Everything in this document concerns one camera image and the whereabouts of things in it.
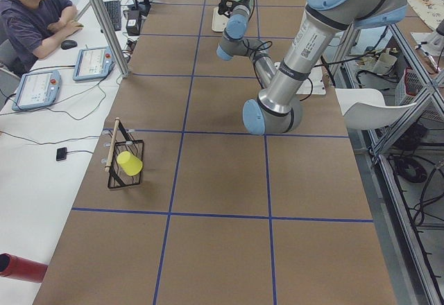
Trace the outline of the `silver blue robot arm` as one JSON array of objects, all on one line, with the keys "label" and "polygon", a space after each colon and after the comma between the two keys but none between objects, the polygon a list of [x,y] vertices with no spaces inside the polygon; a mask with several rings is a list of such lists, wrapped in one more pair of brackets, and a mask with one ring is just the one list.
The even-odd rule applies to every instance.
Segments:
[{"label": "silver blue robot arm", "polygon": [[253,0],[226,1],[219,3],[219,14],[228,22],[216,54],[226,61],[249,58],[259,76],[262,90],[245,102],[242,114],[244,127],[255,135],[282,134],[299,125],[302,105],[296,92],[338,32],[388,26],[407,12],[407,0],[306,0],[300,29],[276,67],[264,42],[245,36]]}]

